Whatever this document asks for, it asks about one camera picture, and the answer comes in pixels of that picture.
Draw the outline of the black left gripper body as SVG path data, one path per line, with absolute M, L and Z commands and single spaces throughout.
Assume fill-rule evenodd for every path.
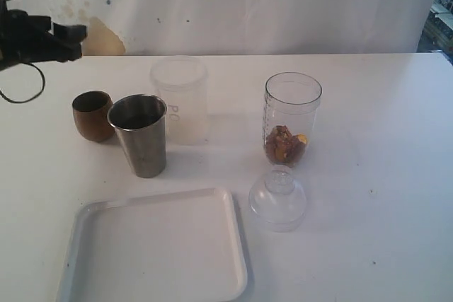
M 52 61 L 49 16 L 8 9 L 1 1 L 1 68 Z

